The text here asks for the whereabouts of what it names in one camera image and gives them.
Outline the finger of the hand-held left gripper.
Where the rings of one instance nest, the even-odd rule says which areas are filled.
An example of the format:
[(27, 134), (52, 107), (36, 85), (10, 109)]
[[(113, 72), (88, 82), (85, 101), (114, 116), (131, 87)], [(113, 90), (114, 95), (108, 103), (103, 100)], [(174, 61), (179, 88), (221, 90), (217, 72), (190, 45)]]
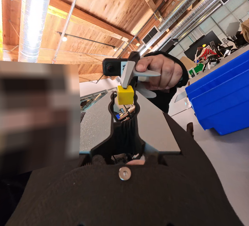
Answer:
[(157, 95), (151, 90), (145, 88), (145, 86), (137, 86), (136, 91), (139, 92), (145, 98), (155, 98)]
[(135, 67), (134, 61), (122, 61), (121, 62), (121, 76), (120, 84), (123, 89), (127, 89), (131, 79), (133, 78), (133, 69)]

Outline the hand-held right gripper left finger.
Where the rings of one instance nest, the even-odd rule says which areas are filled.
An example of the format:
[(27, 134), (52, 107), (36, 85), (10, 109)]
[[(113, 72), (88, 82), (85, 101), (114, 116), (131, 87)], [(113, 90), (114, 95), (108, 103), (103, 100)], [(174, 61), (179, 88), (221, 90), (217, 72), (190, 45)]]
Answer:
[(86, 111), (80, 124), (80, 154), (102, 152), (104, 144), (112, 137), (114, 95), (115, 91), (109, 92)]

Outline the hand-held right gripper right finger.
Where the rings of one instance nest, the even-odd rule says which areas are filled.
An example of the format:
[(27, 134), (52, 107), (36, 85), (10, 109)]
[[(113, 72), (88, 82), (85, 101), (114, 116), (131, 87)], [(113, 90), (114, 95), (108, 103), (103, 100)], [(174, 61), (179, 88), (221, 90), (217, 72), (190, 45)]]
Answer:
[(145, 154), (179, 154), (180, 148), (163, 112), (136, 91), (140, 110), (137, 114), (138, 135), (145, 142)]

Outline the yellow wooden cube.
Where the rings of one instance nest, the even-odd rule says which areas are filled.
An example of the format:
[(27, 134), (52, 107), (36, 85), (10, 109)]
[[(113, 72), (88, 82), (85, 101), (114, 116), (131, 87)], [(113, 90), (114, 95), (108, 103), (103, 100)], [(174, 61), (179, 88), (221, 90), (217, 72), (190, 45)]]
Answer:
[(119, 105), (131, 105), (134, 100), (134, 90), (131, 85), (123, 88), (121, 85), (117, 86), (117, 101)]

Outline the blue plastic bin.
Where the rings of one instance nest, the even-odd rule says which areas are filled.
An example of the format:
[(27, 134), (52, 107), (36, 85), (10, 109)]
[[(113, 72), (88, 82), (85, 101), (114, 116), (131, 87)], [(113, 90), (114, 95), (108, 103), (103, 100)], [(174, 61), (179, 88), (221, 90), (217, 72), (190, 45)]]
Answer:
[(226, 135), (249, 127), (249, 51), (185, 88), (204, 130)]

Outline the person's left hand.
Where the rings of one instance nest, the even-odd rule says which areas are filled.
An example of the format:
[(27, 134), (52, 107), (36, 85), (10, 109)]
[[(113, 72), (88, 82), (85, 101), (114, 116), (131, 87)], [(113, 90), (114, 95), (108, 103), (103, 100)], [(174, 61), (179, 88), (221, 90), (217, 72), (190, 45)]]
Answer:
[(150, 77), (149, 81), (145, 82), (145, 87), (148, 90), (169, 90), (178, 84), (183, 74), (178, 63), (162, 54), (143, 57), (137, 62), (135, 69), (138, 72), (145, 72), (148, 69), (161, 74)]

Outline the white air vent grille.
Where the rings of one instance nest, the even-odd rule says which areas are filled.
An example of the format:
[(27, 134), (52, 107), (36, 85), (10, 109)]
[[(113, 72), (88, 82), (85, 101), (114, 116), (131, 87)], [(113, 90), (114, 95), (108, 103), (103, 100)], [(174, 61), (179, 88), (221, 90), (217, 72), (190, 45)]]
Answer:
[(146, 46), (148, 45), (152, 39), (154, 39), (157, 35), (159, 35), (160, 31), (158, 28), (154, 25), (151, 30), (142, 38), (143, 44)]

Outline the black track light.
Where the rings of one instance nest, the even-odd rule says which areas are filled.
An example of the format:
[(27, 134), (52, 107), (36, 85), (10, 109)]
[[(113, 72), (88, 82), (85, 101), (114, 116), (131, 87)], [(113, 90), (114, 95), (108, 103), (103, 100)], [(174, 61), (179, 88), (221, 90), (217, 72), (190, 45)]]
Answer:
[(62, 37), (62, 41), (66, 42), (67, 37), (72, 37), (72, 38), (80, 39), (80, 40), (83, 40), (83, 41), (89, 41), (89, 42), (96, 43), (96, 44), (99, 44), (99, 45), (111, 47), (111, 48), (114, 49), (114, 51), (122, 49), (121, 47), (117, 47), (117, 46), (114, 46), (114, 45), (106, 44), (106, 43), (103, 43), (103, 42), (99, 42), (99, 41), (95, 41), (95, 40), (91, 40), (91, 39), (87, 39), (87, 38), (83, 38), (83, 37), (80, 37), (80, 36), (71, 35), (71, 34), (67, 34), (67, 33), (65, 33), (64, 36)]

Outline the silver ventilation duct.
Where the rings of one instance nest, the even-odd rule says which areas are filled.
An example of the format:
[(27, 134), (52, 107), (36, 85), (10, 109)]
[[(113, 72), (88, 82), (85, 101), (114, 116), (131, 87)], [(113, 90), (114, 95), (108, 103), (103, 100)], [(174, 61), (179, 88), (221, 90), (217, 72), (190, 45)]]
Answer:
[(196, 0), (181, 0), (159, 24), (158, 30), (164, 33)]
[(36, 63), (50, 0), (22, 0), (18, 62)]

